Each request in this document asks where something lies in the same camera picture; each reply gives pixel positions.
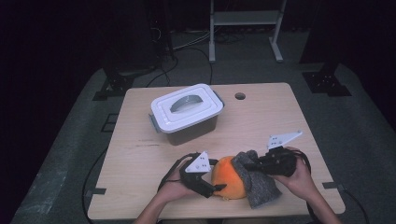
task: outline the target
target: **left hand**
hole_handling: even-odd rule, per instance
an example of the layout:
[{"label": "left hand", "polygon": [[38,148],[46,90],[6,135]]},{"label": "left hand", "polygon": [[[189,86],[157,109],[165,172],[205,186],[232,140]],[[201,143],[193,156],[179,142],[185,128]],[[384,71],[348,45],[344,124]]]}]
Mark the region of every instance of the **left hand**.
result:
[{"label": "left hand", "polygon": [[168,181],[158,191],[157,195],[162,198],[165,203],[172,202],[174,200],[183,198],[188,195],[198,194],[195,191],[188,189],[180,181],[180,168],[186,163],[182,162],[175,171],[168,177],[168,180],[178,180],[176,182]]}]

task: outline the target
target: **hole in table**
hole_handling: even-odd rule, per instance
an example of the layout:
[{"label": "hole in table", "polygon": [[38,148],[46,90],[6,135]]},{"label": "hole in table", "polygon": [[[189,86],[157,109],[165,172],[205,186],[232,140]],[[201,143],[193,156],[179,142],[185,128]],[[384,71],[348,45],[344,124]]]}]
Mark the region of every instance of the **hole in table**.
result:
[{"label": "hole in table", "polygon": [[246,95],[245,95],[244,93],[242,93],[242,92],[237,92],[237,93],[235,94],[235,98],[236,98],[237,100],[245,100],[245,98],[247,98],[247,97],[246,97]]}]

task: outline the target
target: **shelf leg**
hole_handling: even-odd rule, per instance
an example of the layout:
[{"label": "shelf leg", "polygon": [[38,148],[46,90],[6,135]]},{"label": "shelf leg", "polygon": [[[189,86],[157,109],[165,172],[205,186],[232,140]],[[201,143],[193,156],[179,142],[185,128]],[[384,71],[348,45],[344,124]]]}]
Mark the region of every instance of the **shelf leg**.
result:
[{"label": "shelf leg", "polygon": [[215,8],[214,0],[210,1],[210,40],[209,40],[209,61],[214,63],[216,61],[215,54]]},{"label": "shelf leg", "polygon": [[280,31],[280,26],[281,26],[282,20],[283,20],[283,15],[285,14],[286,2],[287,2],[287,0],[283,0],[282,6],[280,7],[280,10],[279,10],[279,14],[277,15],[274,36],[269,38],[271,48],[275,54],[275,58],[278,63],[283,62],[283,57],[282,57],[282,54],[280,53],[280,50],[279,50],[279,47],[277,46],[276,41],[277,41],[277,37],[279,36],[279,31]]}]

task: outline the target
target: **white shelf frame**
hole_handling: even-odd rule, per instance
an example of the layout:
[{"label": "white shelf frame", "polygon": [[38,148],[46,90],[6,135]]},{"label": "white shelf frame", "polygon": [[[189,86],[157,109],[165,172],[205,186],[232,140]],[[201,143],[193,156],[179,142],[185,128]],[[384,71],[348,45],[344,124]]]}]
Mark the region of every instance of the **white shelf frame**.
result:
[{"label": "white shelf frame", "polygon": [[276,26],[274,35],[269,37],[271,48],[278,63],[283,62],[282,54],[277,46],[277,38],[282,24],[287,0],[282,0],[280,10],[267,11],[225,11],[215,12],[214,0],[210,1],[210,40],[209,40],[209,61],[216,61],[215,50],[215,26],[217,25],[265,25],[274,24]]}]

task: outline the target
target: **dark background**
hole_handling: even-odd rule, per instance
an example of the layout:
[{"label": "dark background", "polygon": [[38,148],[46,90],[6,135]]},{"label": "dark background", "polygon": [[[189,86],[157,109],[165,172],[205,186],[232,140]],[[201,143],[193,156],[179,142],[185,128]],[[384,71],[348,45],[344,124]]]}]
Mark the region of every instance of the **dark background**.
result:
[{"label": "dark background", "polygon": [[[207,29],[208,2],[170,0],[171,29]],[[227,3],[219,0],[217,8]],[[262,0],[231,3],[235,10],[276,7]],[[289,0],[282,27],[312,28],[301,63],[335,58],[351,68],[393,127],[395,4]],[[149,27],[164,28],[162,1],[0,2],[0,223],[13,217],[104,53],[132,67],[157,62],[163,44],[152,44]]]}]

